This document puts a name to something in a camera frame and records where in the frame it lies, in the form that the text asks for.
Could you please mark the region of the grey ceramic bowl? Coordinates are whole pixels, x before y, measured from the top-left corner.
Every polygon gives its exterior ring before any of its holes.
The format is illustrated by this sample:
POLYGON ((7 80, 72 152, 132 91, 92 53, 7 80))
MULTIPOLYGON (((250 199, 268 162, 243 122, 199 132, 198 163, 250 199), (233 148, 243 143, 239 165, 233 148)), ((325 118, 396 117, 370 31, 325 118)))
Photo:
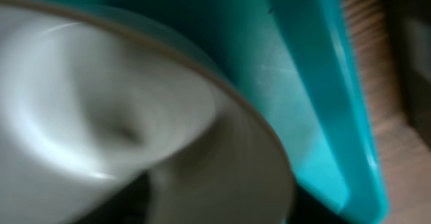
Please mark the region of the grey ceramic bowl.
POLYGON ((1 0, 2 223, 282 223, 294 186, 274 130, 183 35, 1 0))

